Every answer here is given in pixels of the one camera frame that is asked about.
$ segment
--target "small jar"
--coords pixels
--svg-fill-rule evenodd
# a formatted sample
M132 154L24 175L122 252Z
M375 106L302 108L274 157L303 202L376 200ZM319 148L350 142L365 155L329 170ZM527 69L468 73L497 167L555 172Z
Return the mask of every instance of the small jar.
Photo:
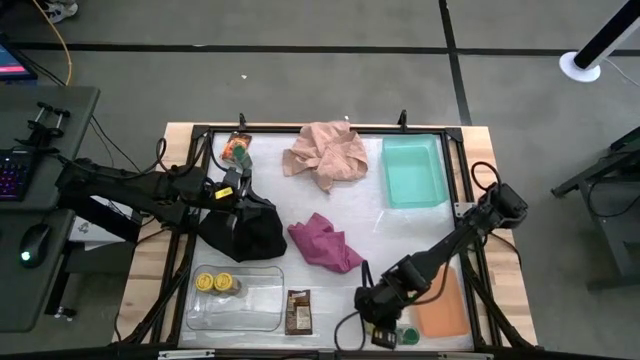
M204 293L217 295L218 291L214 288L215 277L209 273L202 273L196 277L196 289Z
M242 284L231 274L220 273L213 282L213 288L222 294L237 295L242 289Z

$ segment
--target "gray floor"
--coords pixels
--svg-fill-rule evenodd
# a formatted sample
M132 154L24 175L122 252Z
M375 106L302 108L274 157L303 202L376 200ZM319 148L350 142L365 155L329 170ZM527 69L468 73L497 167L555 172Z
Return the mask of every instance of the gray floor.
M448 3L459 47L571 49L581 47L624 1ZM435 0L80 4L79 17L60 27L69 42L444 46ZM55 42L28 10L6 19L4 28L22 41ZM621 47L639 46L637 33ZM61 52L29 54L61 77L66 74ZM151 162L153 144L167 121L235 120L241 111L249 121L349 116L353 122L390 123L406 108L414 124L460 123L446 55L73 52L73 58L74 84L102 89L96 116L140 164ZM612 60L640 79L639 58ZM539 343L552 350L637 358L640 288L586 291L587 280L609 269L603 243L577 194L557 200L549 189L640 125L640 89L606 63L596 83L572 82L560 73L557 61L462 56L471 121L490 127L503 179L530 204L516 242ZM93 134L82 153L107 159ZM117 162L126 166L121 158ZM79 297L72 294L80 307L89 304L76 322L42 320L33 334L2 335L0 351L106 344L113 319L107 309L117 307L122 290L116 284L123 284L122 279L110 281L113 285Z

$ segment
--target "cable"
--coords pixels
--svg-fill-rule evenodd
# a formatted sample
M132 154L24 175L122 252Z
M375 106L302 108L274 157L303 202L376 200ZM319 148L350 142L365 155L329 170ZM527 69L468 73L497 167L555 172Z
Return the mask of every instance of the cable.
M489 187L484 187L482 185L480 185L480 182L478 181L478 179L476 178L476 167L483 165L489 168L489 170L491 170L493 172L493 174L496 176L496 182L498 183L498 189L500 188L500 185L502 185L502 179L500 178L500 174L498 173L498 170L491 164L489 164L488 162L484 162L484 161L478 161L476 163L474 163L471 166L471 178L473 179L473 182L476 184L476 186L478 186L480 189L487 191L489 189Z
M131 158L127 156L127 154L125 154L125 152L122 151L122 149L120 149L120 147L118 147L118 145L116 145L116 143L114 143L113 140L111 140L111 138L105 133L104 129L102 129L102 126L100 125L100 122L98 121L98 119L96 119L95 115L91 115L91 118L93 119L93 121L95 121L96 125L98 125L98 129L100 130L102 135L104 135L104 137L107 139L107 141L109 141L109 143L111 143L111 145L113 145L113 147L116 148L116 150L118 150L118 152L122 154L122 156L124 156L125 159L127 159L129 163L131 163L131 165L133 165L133 167L136 168L138 172L140 172L140 168L136 165L136 163L134 163L133 160L131 160Z
M116 337L118 338L118 342L122 341L122 335L120 334L120 330L118 330L118 317L120 316L120 310L116 311L116 316L113 319L113 331L116 333Z
M640 87L640 84L638 84L635 80L633 80L631 77L625 74L624 71L622 71L622 69L618 67L618 65L613 63L613 61L609 60L608 58L604 58L604 61L608 62L609 64L611 64L611 66L614 67L614 69L618 70L618 72L620 73L620 75L622 75L623 78L629 80L633 85Z
M141 224L140 227L145 227L145 226L151 224L155 219L156 219L156 217L152 216L151 219L149 219L149 221L147 221L146 223Z
M161 142L161 141L163 141L163 140L164 140L164 142L166 143L166 139L164 139L164 138L159 139L159 140L158 140L158 143L160 143L160 142ZM163 149L162 149L162 151L161 151L161 153L160 153L160 154L157 154L157 155L158 155L160 158L162 158L162 157L164 156L164 152L165 152L165 150L166 150L166 147L165 147L165 148L163 148ZM137 179L137 178L139 178L139 177L141 177L141 176L146 175L147 173L149 173L150 171L152 171L153 169L155 169L155 167L156 167L156 166L158 166L158 161L156 160L153 164L151 164L149 167L147 167L146 169L142 170L142 171L141 171L140 173L138 173L138 174L131 175L131 176L113 176L113 175L107 175L107 174L98 174L98 173L96 173L94 170L87 169L87 168L85 168L84 166L82 166L82 165L80 165L80 164L76 163L75 161L71 161L71 160L69 160L69 159L65 158L65 157L64 157L64 156L62 156L62 155L56 155L55 157L56 157L56 158L58 159L58 161L60 161L63 165L66 165L66 164L72 164L73 166L75 166L75 167L77 167L77 168L79 168L79 169L81 169L81 170L84 170L84 171L86 171L86 172L88 172L88 173L90 173L90 174L94 174L94 175L96 175L96 176L102 176L102 177L106 177L106 178L114 179L114 180L122 180L122 181Z
M373 278L371 277L369 262L365 260L362 262L360 266L362 271L362 287L373 287ZM336 349L338 349L338 351L343 351L343 349L340 347L340 344L338 343L338 330L340 330L340 327L342 326L342 324L344 324L347 320L351 319L357 314L358 314L357 311L352 312L351 314L342 318L342 320L340 320L336 325L336 328L333 331L333 343L336 345ZM357 349L358 351L364 348L364 342L367 339L367 332L364 328L364 319L362 318L362 316L360 316L360 326L362 327L362 342L360 343L360 346Z
M143 237L142 239L138 240L138 242L136 243L136 246L140 245L144 241L147 241L147 240L151 239L152 237L154 237L156 235L162 234L165 231L167 231L167 229L161 229L161 230L158 230L158 231L154 232L153 234L150 234L150 235L147 235L147 236Z
M89 122L89 125L91 125L91 128L93 129L93 132L96 133L96 136L98 137L98 139L100 139L100 142L102 143L102 145L104 145L104 149L107 151L107 155L109 155L109 160L111 161L111 167L114 167L115 163L113 161L113 154L111 154L111 151L109 150L109 147L107 146L107 143L105 143L104 139L102 139L102 136L100 136L100 134L98 134L98 131L96 130L96 127L93 125L93 123Z
M211 146L211 160L213 160L213 163L216 165L216 167L224 172L227 172L227 170L225 167L223 167L222 165L220 165L220 163L218 163L218 160L216 159L216 154L215 151L213 150L213 137L215 136L215 133L213 133L212 131L210 132L210 136L209 136L209 144Z
M13 49L13 50L18 54L18 56L20 56L20 58L22 58L22 60L24 60L25 62L29 63L29 65L33 66L37 71L39 71L40 73L42 73L43 75L45 75L46 77L51 79L51 81L53 81L56 85L64 86L64 81L60 80L59 77L57 77L51 71L47 70L47 68L45 68L44 66L38 64L35 60L33 60L32 58L27 56L21 50L19 50L19 49Z
M51 29L53 30L53 32L56 34L56 36L58 37L58 40L60 40L60 44L62 44L62 47L64 48L64 53L65 55L67 55L67 66L68 66L68 75L67 75L67 81L65 81L65 85L69 86L69 84L71 83L71 76L73 74L73 63L71 62L71 54L69 53L69 49L67 48L67 44L64 42L64 39L62 38L62 35L60 35L60 32L58 31L58 29L56 28L55 25L53 25L53 23L51 22L51 20L49 20L49 17L47 16L47 14L44 12L44 10L42 10L42 7L40 7L40 4L38 4L38 2L36 0L32 0L34 5L38 8L38 10L40 10L40 13L42 14L42 16L44 16L45 20L47 20L47 22L49 23L49 26L51 26Z
M352 312L351 314L345 316L344 318L342 318L342 320L340 320L340 322L338 322L338 325L336 325L335 330L333 331L333 343L336 345L336 349L338 349L338 351L344 351L341 347L340 344L338 344L338 330L340 329L340 327L342 326L342 324L344 324L347 320L351 319L352 317L358 315L357 311ZM366 339L366 332L364 329L364 320L362 320L362 317L360 317L360 322L362 323L362 343L360 344L360 346L358 347L358 351L362 350L364 348L364 342Z
M156 162L158 163L158 165L160 165L162 170L164 170L168 174L171 174L176 177L185 176L194 168L198 160L200 160L200 157L202 157L202 154L204 153L204 149L206 148L206 146L207 146L207 142L205 141L200 146L200 150L198 150L198 153L196 154L195 159L193 159L193 162L191 162L191 164L189 164L187 168L184 169L182 172L178 172L177 171L178 167L176 165L171 166L171 168L167 168L164 162L162 162L162 157L164 156L165 151L167 151L167 139L161 138L156 143Z
M44 74L45 76L47 76L49 79L51 79L51 81L53 81L55 84L59 85L59 86L65 86L65 83L60 80L60 78L58 78L56 75L54 75L51 71L47 70L44 66L38 64L36 61L34 61L33 59L31 59L30 57L28 57L26 54L24 54L22 51L20 50L16 50L16 52L18 52L18 55L20 57L23 58L23 60L26 60L28 63L30 63L34 68L36 68L36 70L40 71L42 74ZM109 141L109 143L111 143L111 145L113 145L113 147L120 153L122 154L122 156L124 156L125 159L127 159L127 161L129 161L129 163L131 163L131 165L133 165L133 167L140 172L140 168L136 165L135 162L133 162L133 160L131 160L131 158L124 152L122 151L122 149L120 149L120 147L118 145L116 145L115 142L113 142L113 140L111 140L111 138L109 137L109 135L107 135L107 133L104 131L104 129L102 128L102 125L100 124L100 122L98 121L98 119L95 117L95 115L91 115L91 119L95 122L95 124L98 126L98 129L100 130L100 132L102 133L102 135L107 139L107 141ZM96 135L98 135L98 132L96 131L95 127L93 124L91 124L91 127L93 127L93 131L96 132ZM100 138L100 141L105 145L105 149L107 150L107 152L109 153L109 157L111 158L111 167L114 167L114 162L113 162L113 155L111 154L111 151L109 151L109 148L106 146L104 140L102 139L102 137L100 137L100 135L98 135L98 137Z
M442 294L444 293L445 285L447 284L447 274L449 273L449 263L451 262L452 258L453 256L449 256L449 259L447 259L447 262L444 265L445 267L444 267L444 272L442 273L442 285L440 285L440 289L438 290L438 292L426 300L414 302L413 304L411 304L411 306L430 304L438 300L440 296L442 296Z
M511 248L511 250L513 250L513 252L516 253L516 256L518 256L518 264L520 264L520 269L522 269L522 257L520 256L520 251L518 251L518 249L516 248L515 245L513 245L512 243L510 243L509 241L507 241L507 239L503 238L500 235L496 235L494 233L489 233L489 235L493 236L494 238L502 241L505 245L507 245L508 247Z
M638 195L635 199L633 199L633 201L631 201L631 203L629 205L627 205L627 207L625 207L622 211L618 211L616 213L613 214L601 214L599 212L597 212L594 208L593 208L593 203L591 202L591 195L593 193L593 189L596 188L596 185L598 185L598 183L600 183L602 180L604 179L604 177L594 181L593 184L591 184L591 187L589 188L589 192L587 193L587 208L589 209L589 212L592 213L593 215L597 216L597 217L602 217L602 218L612 218L612 217L616 217L616 216L620 216L620 215L624 215L627 213L627 211L631 210L631 208L633 207L633 205L635 205L638 200L640 200L640 195Z

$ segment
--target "monitor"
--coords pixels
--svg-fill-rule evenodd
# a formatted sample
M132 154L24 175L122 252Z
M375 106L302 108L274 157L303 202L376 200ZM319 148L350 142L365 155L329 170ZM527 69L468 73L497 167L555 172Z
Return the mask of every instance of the monitor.
M35 79L36 74L21 63L7 46L0 43L0 81Z

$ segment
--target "clear plastic container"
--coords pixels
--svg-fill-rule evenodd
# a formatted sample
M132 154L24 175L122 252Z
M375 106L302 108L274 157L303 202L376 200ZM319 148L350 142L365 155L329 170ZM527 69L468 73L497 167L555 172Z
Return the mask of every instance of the clear plastic container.
M382 158L392 208L433 207L448 199L438 147L434 135L383 139Z
M192 330L273 331L280 326L284 308L284 275L278 267L199 266L193 279L202 273L214 277L231 274L241 284L235 295L213 294L189 285L187 326Z

